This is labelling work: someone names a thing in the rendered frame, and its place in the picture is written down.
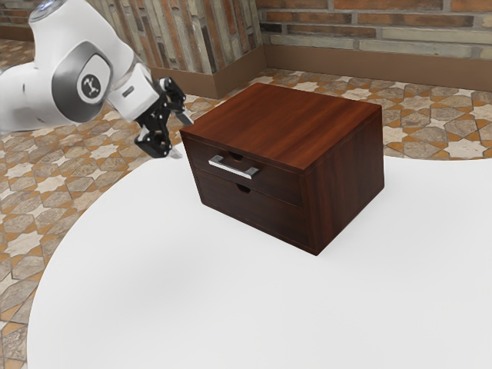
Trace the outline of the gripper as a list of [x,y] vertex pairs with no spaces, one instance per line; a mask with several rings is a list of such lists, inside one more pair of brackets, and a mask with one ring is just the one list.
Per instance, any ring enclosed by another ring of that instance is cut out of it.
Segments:
[[152,158],[165,158],[172,149],[167,129],[171,111],[185,126],[194,122],[185,109],[186,95],[172,78],[156,80],[154,87],[159,93],[158,99],[135,119],[141,131],[134,143]]

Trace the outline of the dark wooden drawer cabinet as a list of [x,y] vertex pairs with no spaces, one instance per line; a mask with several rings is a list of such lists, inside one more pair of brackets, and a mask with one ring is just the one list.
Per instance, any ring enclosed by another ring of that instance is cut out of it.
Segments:
[[181,138],[203,204],[311,254],[384,188],[380,105],[256,83]]

